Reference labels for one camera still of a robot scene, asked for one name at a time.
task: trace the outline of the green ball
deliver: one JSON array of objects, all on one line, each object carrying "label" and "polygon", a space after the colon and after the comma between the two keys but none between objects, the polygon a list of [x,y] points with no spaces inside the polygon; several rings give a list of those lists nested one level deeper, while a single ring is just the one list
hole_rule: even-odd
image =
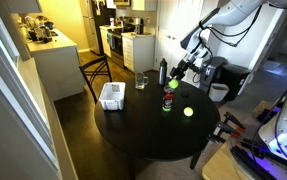
[{"label": "green ball", "polygon": [[184,114],[185,114],[185,116],[188,116],[188,117],[192,116],[193,115],[193,109],[190,107],[184,108]]},{"label": "green ball", "polygon": [[179,86],[179,82],[176,80],[176,79],[172,79],[170,82],[169,82],[169,86],[170,88],[177,88]]}]

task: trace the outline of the white trash can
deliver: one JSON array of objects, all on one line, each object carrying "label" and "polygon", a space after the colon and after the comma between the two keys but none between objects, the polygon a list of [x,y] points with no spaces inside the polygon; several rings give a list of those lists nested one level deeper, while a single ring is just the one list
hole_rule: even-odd
[{"label": "white trash can", "polygon": [[212,101],[220,102],[229,92],[229,87],[225,84],[212,83],[210,88],[209,97]]}]

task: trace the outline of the microwave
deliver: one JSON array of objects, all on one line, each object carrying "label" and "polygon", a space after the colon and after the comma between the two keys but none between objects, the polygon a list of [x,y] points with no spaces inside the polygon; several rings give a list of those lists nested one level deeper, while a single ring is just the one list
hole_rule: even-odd
[{"label": "microwave", "polygon": [[131,6],[131,0],[113,0],[117,6]]}]

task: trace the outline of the white plastic bin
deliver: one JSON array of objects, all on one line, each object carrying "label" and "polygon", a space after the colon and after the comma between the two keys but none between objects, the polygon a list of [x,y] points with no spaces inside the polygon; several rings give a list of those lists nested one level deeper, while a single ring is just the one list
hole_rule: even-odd
[{"label": "white plastic bin", "polygon": [[225,84],[212,83],[210,88],[209,97],[212,101],[220,102],[229,92],[229,87]]},{"label": "white plastic bin", "polygon": [[124,82],[105,83],[99,100],[104,110],[122,110],[124,105]]}]

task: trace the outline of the white robot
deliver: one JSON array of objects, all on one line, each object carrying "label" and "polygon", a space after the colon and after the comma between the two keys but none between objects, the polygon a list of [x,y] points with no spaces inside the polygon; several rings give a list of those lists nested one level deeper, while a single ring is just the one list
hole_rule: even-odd
[{"label": "white robot", "polygon": [[[210,12],[181,41],[181,47],[188,52],[188,56],[181,60],[176,68],[172,69],[171,77],[182,79],[185,71],[193,65],[196,58],[202,58],[206,55],[208,49],[199,36],[205,27],[213,24],[237,25],[265,3],[269,3],[274,7],[287,8],[287,0],[231,0],[225,6]],[[272,153],[287,159],[287,101],[283,105],[282,111],[266,125],[262,126],[259,130],[259,135]]]}]

